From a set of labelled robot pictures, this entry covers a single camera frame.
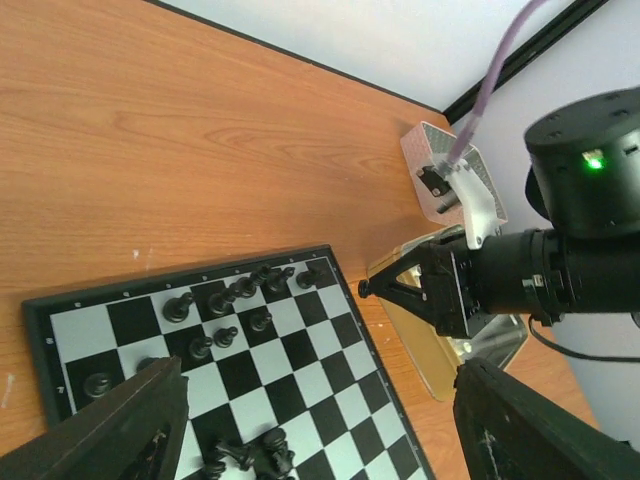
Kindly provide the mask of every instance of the black chess piece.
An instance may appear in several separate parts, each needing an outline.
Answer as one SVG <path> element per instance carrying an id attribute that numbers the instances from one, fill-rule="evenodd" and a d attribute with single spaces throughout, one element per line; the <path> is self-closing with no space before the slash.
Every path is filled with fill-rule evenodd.
<path id="1" fill-rule="evenodd" d="M 287 280 L 293 277 L 295 271 L 295 268 L 287 267 L 284 270 L 271 272 L 267 278 L 267 288 L 273 293 L 282 292 L 287 286 Z"/>
<path id="2" fill-rule="evenodd" d="M 287 434 L 279 427 L 269 430 L 262 437 L 264 448 L 269 452 L 278 478 L 284 478 L 293 470 L 293 457 L 295 453 L 289 450 Z"/>
<path id="3" fill-rule="evenodd" d="M 242 298 L 253 297 L 258 291 L 258 287 L 267 280 L 270 271 L 271 267 L 269 265 L 262 265 L 248 277 L 239 279 L 236 283 L 240 291 L 240 296 Z"/>
<path id="4" fill-rule="evenodd" d="M 210 337 L 196 337 L 189 344 L 189 355 L 194 360 L 204 360 L 211 353 L 209 347 L 213 345 L 213 339 Z"/>
<path id="5" fill-rule="evenodd" d="M 232 283 L 220 293 L 214 293 L 209 298 L 209 309 L 214 315 L 224 315 L 229 311 L 229 305 L 240 296 L 237 283 Z"/>
<path id="6" fill-rule="evenodd" d="M 213 343 L 220 348 L 229 348 L 238 335 L 236 327 L 220 328 L 213 334 Z"/>
<path id="7" fill-rule="evenodd" d="M 143 358 L 142 360 L 140 360 L 138 362 L 138 365 L 136 365 L 136 373 L 139 373 L 141 370 L 144 370 L 145 368 L 147 368 L 149 365 L 151 365 L 156 360 L 158 360 L 158 357 L 145 357 L 145 358 Z"/>
<path id="8" fill-rule="evenodd" d="M 308 289 L 313 287 L 318 280 L 322 277 L 322 272 L 320 270 L 316 270 L 315 268 L 310 268 L 305 272 L 300 272 L 296 276 L 296 283 L 300 288 Z"/>
<path id="9" fill-rule="evenodd" d="M 205 465 L 202 468 L 202 477 L 204 480 L 220 480 L 222 474 L 227 470 L 227 465 L 222 461 L 224 455 L 220 452 L 214 451 L 211 458 L 205 460 Z"/>
<path id="10" fill-rule="evenodd" d="M 84 393 L 94 400 L 106 395 L 106 393 L 111 390 L 111 387 L 111 375 L 102 372 L 89 375 L 83 384 Z"/>
<path id="11" fill-rule="evenodd" d="M 183 322 L 189 316 L 189 307 L 194 302 L 193 293 L 186 292 L 176 298 L 167 300 L 162 307 L 164 318 L 173 323 Z"/>
<path id="12" fill-rule="evenodd" d="M 214 449 L 221 455 L 233 458 L 240 470 L 249 470 L 256 461 L 256 452 L 251 445 L 234 447 L 224 440 L 220 440 L 216 443 Z"/>
<path id="13" fill-rule="evenodd" d="M 273 320 L 273 315 L 269 312 L 255 313 L 249 319 L 251 330 L 254 332 L 263 332 Z"/>

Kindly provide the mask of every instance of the wood grain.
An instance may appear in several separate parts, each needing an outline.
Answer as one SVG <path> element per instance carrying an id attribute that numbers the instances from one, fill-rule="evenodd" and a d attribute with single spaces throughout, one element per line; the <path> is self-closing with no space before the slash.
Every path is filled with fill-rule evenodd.
<path id="1" fill-rule="evenodd" d="M 437 228 L 399 145 L 420 120 L 448 128 L 143 2 L 2 2 L 0 454 L 45 428 L 23 299 L 320 243 L 355 285 Z M 430 398 L 379 304 L 360 305 L 438 477 L 464 478 L 451 405 Z M 558 355 L 530 342 L 512 371 L 591 421 Z"/>

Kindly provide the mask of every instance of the white square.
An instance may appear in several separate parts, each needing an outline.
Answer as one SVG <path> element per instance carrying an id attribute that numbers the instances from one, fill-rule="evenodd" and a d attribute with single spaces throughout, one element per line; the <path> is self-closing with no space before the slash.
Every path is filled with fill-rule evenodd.
<path id="1" fill-rule="evenodd" d="M 184 293 L 191 292 L 189 287 L 181 287 L 181 288 L 172 288 L 168 290 L 164 290 L 162 292 L 156 292 L 149 295 L 151 298 L 151 304 L 153 305 L 153 310 L 156 313 L 156 318 L 158 319 L 158 326 L 160 327 L 160 331 L 163 334 L 177 332 L 178 330 L 182 330 L 183 328 L 193 327 L 194 325 L 198 325 L 202 323 L 200 318 L 200 313 L 198 313 L 198 308 L 196 307 L 195 302 L 189 306 L 189 315 L 180 323 L 173 323 L 164 318 L 162 314 L 162 309 L 164 308 L 164 304 L 167 303 L 172 298 L 180 297 Z"/>
<path id="2" fill-rule="evenodd" d="M 387 403 L 374 413 L 371 418 L 378 429 L 384 448 L 389 448 L 406 434 L 404 425 L 402 425 L 398 411 L 393 406 L 393 403 Z"/>
<path id="3" fill-rule="evenodd" d="M 293 298 L 270 303 L 268 308 L 273 315 L 273 326 L 279 337 L 285 337 L 305 328 L 304 320 Z"/>
<path id="4" fill-rule="evenodd" d="M 263 385 L 269 385 L 293 373 L 289 357 L 279 338 L 253 347 L 250 351 Z"/>
<path id="5" fill-rule="evenodd" d="M 318 290 L 318 295 L 320 295 L 320 300 L 322 300 L 322 305 L 329 318 L 335 318 L 351 311 L 340 285 L 321 288 Z"/>
<path id="6" fill-rule="evenodd" d="M 249 274 L 244 275 L 236 275 L 235 277 L 229 277 L 224 279 L 224 284 L 228 287 L 233 282 L 239 280 L 242 277 L 247 277 Z M 239 297 L 233 302 L 233 309 L 237 312 L 245 312 L 247 310 L 251 310 L 252 308 L 262 307 L 266 304 L 266 300 L 264 299 L 264 295 L 262 295 L 262 290 L 260 287 L 256 289 L 256 293 L 251 298 L 243 298 Z"/>
<path id="7" fill-rule="evenodd" d="M 391 457 L 385 450 L 365 468 L 369 480 L 397 480 L 398 472 L 391 462 Z"/>
<path id="8" fill-rule="evenodd" d="M 377 370 L 372 353 L 365 342 L 354 343 L 344 349 L 344 356 L 351 367 L 351 372 L 356 380 L 369 375 Z"/>
<path id="9" fill-rule="evenodd" d="M 293 267 L 293 268 L 296 269 L 296 273 L 293 275 L 293 277 L 287 279 L 287 285 L 289 286 L 289 290 L 291 291 L 291 295 L 293 295 L 295 297 L 296 295 L 302 295 L 304 293 L 313 292 L 314 290 L 316 290 L 315 285 L 313 285 L 313 286 L 311 286 L 309 288 L 301 288 L 298 285 L 298 282 L 296 281 L 296 278 L 298 277 L 299 274 L 301 274 L 302 272 L 309 271 L 309 268 L 307 267 L 306 262 L 292 263 L 292 264 L 287 265 L 287 266 L 288 267 Z"/>
<path id="10" fill-rule="evenodd" d="M 147 357 L 169 357 L 167 342 L 162 335 L 145 338 L 136 343 L 130 343 L 124 347 L 118 347 L 118 356 L 122 364 L 122 373 L 125 380 L 133 377 L 137 372 L 138 364 Z"/>
<path id="11" fill-rule="evenodd" d="M 329 459 L 329 465 L 336 478 L 352 478 L 364 468 L 351 432 L 347 432 L 334 440 L 324 453 Z"/>
<path id="12" fill-rule="evenodd" d="M 236 461 L 231 457 L 224 457 L 222 459 L 222 462 L 224 462 L 224 464 L 227 466 L 227 469 L 222 474 L 222 478 L 224 480 L 256 480 L 256 473 L 253 468 L 250 468 L 249 470 L 244 472 L 240 470 L 240 467 L 238 467 L 238 464 L 236 463 Z"/>
<path id="13" fill-rule="evenodd" d="M 244 331 L 242 330 L 242 325 L 240 325 L 240 319 L 237 315 L 215 318 L 202 324 L 204 334 L 212 338 L 219 329 L 229 327 L 236 327 L 238 329 L 238 335 L 233 339 L 230 347 L 220 348 L 216 344 L 211 346 L 211 355 L 213 355 L 213 359 L 216 362 L 249 349 L 247 337 L 244 336 Z"/>
<path id="14" fill-rule="evenodd" d="M 409 480 L 429 480 L 429 479 L 427 478 L 427 475 L 424 473 L 424 470 L 422 470 L 422 467 L 420 467 L 418 468 L 418 470 L 413 472 L 413 475 L 409 477 Z"/>
<path id="15" fill-rule="evenodd" d="M 189 378 L 187 383 L 189 418 L 196 418 L 229 402 L 220 371 L 215 363 L 189 370 L 184 375 Z"/>
<path id="16" fill-rule="evenodd" d="M 309 412 L 304 412 L 293 420 L 289 420 L 282 425 L 282 428 L 287 432 L 287 442 L 291 449 L 296 452 L 294 457 L 296 465 L 300 465 L 322 450 L 322 440 L 320 440 Z"/>
<path id="17" fill-rule="evenodd" d="M 191 422 L 187 421 L 175 478 L 176 480 L 182 480 L 188 475 L 200 470 L 203 466 L 202 453 L 198 446 L 196 434 L 193 431 L 193 425 L 191 425 Z"/>
<path id="18" fill-rule="evenodd" d="M 309 327 L 307 333 L 320 360 L 342 349 L 331 320 L 325 320 Z"/>
<path id="19" fill-rule="evenodd" d="M 242 443 L 247 443 L 278 425 L 266 390 L 258 388 L 230 403 Z"/>
<path id="20" fill-rule="evenodd" d="M 51 315 L 51 326 L 62 363 L 118 346 L 105 305 L 56 313 Z"/>
<path id="21" fill-rule="evenodd" d="M 336 402 L 338 402 L 338 407 L 349 430 L 371 415 L 362 390 L 357 383 L 338 393 Z"/>
<path id="22" fill-rule="evenodd" d="M 297 370 L 293 376 L 307 408 L 311 408 L 316 403 L 333 395 L 329 379 L 320 362 Z"/>

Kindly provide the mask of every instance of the black square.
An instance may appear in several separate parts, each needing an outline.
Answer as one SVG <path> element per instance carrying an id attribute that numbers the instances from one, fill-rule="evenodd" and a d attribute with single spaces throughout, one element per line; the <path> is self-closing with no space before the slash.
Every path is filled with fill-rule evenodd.
<path id="1" fill-rule="evenodd" d="M 294 371 L 318 361 L 318 356 L 306 330 L 297 331 L 280 340 Z"/>
<path id="2" fill-rule="evenodd" d="M 369 480 L 369 475 L 364 470 L 360 470 L 356 473 L 351 480 Z"/>
<path id="3" fill-rule="evenodd" d="M 203 454 L 211 451 L 216 440 L 242 445 L 240 432 L 228 403 L 194 418 L 191 424 Z"/>
<path id="4" fill-rule="evenodd" d="M 93 401 L 91 397 L 84 393 L 84 381 L 94 373 L 108 373 L 111 375 L 112 388 L 124 382 L 118 351 L 109 350 L 67 363 L 67 375 L 69 376 L 71 393 L 73 393 L 77 410 L 86 407 Z"/>
<path id="5" fill-rule="evenodd" d="M 217 365 L 229 400 L 238 398 L 262 385 L 249 350 L 220 360 Z"/>
<path id="6" fill-rule="evenodd" d="M 156 313 L 149 297 L 107 305 L 119 347 L 160 335 Z"/>
<path id="7" fill-rule="evenodd" d="M 209 299 L 216 293 L 220 293 L 227 288 L 222 280 L 211 283 L 203 283 L 202 285 L 195 285 L 191 287 L 193 296 L 196 300 L 196 307 L 198 307 L 198 313 L 203 322 L 207 320 L 213 320 L 214 318 L 220 318 L 235 313 L 233 306 L 227 305 L 227 309 L 224 315 L 217 315 L 209 308 Z"/>
<path id="8" fill-rule="evenodd" d="M 390 402 L 389 395 L 380 381 L 378 372 L 370 373 L 361 378 L 358 384 L 371 413 L 376 413 Z"/>
<path id="9" fill-rule="evenodd" d="M 339 393 L 355 382 L 344 353 L 334 353 L 322 359 L 320 363 L 322 363 L 322 368 L 327 374 L 333 393 Z"/>
<path id="10" fill-rule="evenodd" d="M 293 375 L 287 375 L 267 385 L 265 390 L 280 425 L 287 423 L 307 409 Z"/>
<path id="11" fill-rule="evenodd" d="M 307 268 L 309 270 L 313 268 L 314 270 L 318 270 L 322 273 L 322 276 L 316 282 L 317 289 L 330 287 L 331 285 L 338 283 L 335 275 L 333 274 L 333 269 L 326 258 L 318 258 L 317 260 L 308 261 Z"/>
<path id="12" fill-rule="evenodd" d="M 272 268 L 271 271 L 281 272 L 282 269 Z M 271 290 L 269 290 L 267 282 L 260 285 L 260 290 L 262 290 L 262 296 L 267 303 L 279 302 L 280 300 L 284 300 L 285 298 L 289 298 L 291 296 L 291 290 L 289 290 L 289 285 L 287 285 L 286 283 L 284 285 L 284 288 L 279 292 L 272 292 Z"/>
<path id="13" fill-rule="evenodd" d="M 356 327 L 356 322 L 350 313 L 344 313 L 339 317 L 332 318 L 331 323 L 333 324 L 333 329 L 336 331 L 342 348 L 350 347 L 354 343 L 362 340 L 360 331 L 358 327 Z"/>
<path id="14" fill-rule="evenodd" d="M 278 338 L 278 332 L 276 332 L 273 322 L 286 320 L 284 318 L 274 318 L 273 321 L 261 332 L 256 332 L 251 328 L 251 318 L 254 315 L 264 315 L 267 312 L 267 307 L 258 307 L 238 314 L 238 318 L 240 319 L 240 324 L 242 325 L 242 330 L 244 331 L 244 336 L 247 338 L 249 347 L 257 347 L 258 345 L 262 345 L 263 343 L 267 343 Z"/>
<path id="15" fill-rule="evenodd" d="M 326 447 L 348 431 L 334 397 L 325 398 L 309 409 L 322 444 Z"/>
<path id="16" fill-rule="evenodd" d="M 336 478 L 324 450 L 320 450 L 298 465 L 296 472 L 300 480 L 335 480 Z"/>
<path id="17" fill-rule="evenodd" d="M 387 451 L 400 480 L 406 480 L 418 469 L 418 461 L 406 436 L 391 445 Z"/>
<path id="18" fill-rule="evenodd" d="M 327 319 L 327 312 L 324 311 L 322 300 L 318 292 L 309 292 L 295 297 L 298 310 L 302 315 L 302 320 L 307 327 L 324 322 Z"/>
<path id="19" fill-rule="evenodd" d="M 351 436 L 365 465 L 384 451 L 380 434 L 371 417 L 353 427 Z"/>
<path id="20" fill-rule="evenodd" d="M 195 360 L 191 358 L 191 354 L 189 353 L 189 346 L 191 345 L 191 342 L 196 338 L 202 338 L 204 336 L 205 333 L 202 329 L 202 325 L 194 325 L 193 327 L 184 328 L 177 332 L 167 333 L 164 336 L 164 341 L 167 343 L 169 353 L 182 359 L 182 373 L 213 362 L 211 351 L 209 351 L 206 358 L 202 360 Z"/>

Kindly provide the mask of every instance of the chess pawn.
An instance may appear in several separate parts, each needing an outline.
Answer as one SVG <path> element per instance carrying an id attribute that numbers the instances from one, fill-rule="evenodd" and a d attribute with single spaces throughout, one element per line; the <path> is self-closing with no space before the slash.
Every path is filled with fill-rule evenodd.
<path id="1" fill-rule="evenodd" d="M 300 272 L 296 275 L 296 283 L 304 290 L 313 287 L 322 277 L 322 272 L 314 268 L 310 268 L 306 272 Z"/>
<path id="2" fill-rule="evenodd" d="M 229 348 L 237 335 L 236 327 L 220 328 L 213 334 L 213 343 L 220 348 Z"/>
<path id="3" fill-rule="evenodd" d="M 84 393 L 94 400 L 104 397 L 112 387 L 111 375 L 108 373 L 89 375 L 82 387 Z"/>
<path id="4" fill-rule="evenodd" d="M 251 446 L 233 447 L 221 440 L 216 443 L 215 451 L 221 455 L 233 458 L 240 470 L 244 471 L 249 470 L 256 461 L 255 451 Z"/>
<path id="5" fill-rule="evenodd" d="M 173 323 L 183 322 L 189 316 L 189 307 L 194 302 L 193 293 L 186 292 L 167 300 L 162 307 L 162 316 Z"/>
<path id="6" fill-rule="evenodd" d="M 211 345 L 213 345 L 213 339 L 209 337 L 194 338 L 189 344 L 189 355 L 194 360 L 204 360 L 211 353 Z"/>
<path id="7" fill-rule="evenodd" d="M 140 360 L 138 362 L 138 365 L 136 365 L 136 373 L 140 373 L 142 370 L 147 368 L 149 365 L 151 365 L 156 360 L 158 360 L 158 357 L 145 357 L 145 358 L 143 358 L 142 360 Z"/>
<path id="8" fill-rule="evenodd" d="M 273 320 L 273 316 L 269 312 L 256 313 L 251 317 L 249 323 L 251 324 L 251 330 L 254 332 L 263 332 L 267 326 Z"/>

